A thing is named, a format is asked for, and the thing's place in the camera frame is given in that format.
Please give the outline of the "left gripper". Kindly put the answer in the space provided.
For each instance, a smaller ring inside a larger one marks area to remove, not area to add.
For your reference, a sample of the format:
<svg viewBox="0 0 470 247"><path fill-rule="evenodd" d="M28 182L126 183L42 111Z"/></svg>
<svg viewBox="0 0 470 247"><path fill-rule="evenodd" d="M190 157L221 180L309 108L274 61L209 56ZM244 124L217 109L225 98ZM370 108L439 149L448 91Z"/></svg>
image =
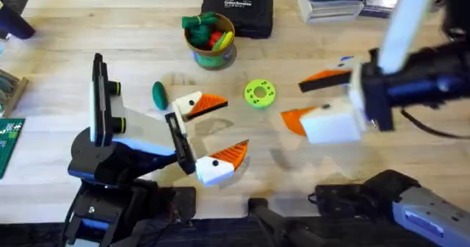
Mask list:
<svg viewBox="0 0 470 247"><path fill-rule="evenodd" d="M249 140L196 160L187 139L185 123L208 112L228 106L222 96L200 91L171 102L172 110L163 120L129 109L122 96L110 99L114 116L125 119L125 132L114 133L112 141L131 149L131 164L138 175L179 164L184 173L196 173L205 186L215 185L234 175L243 163Z"/></svg>

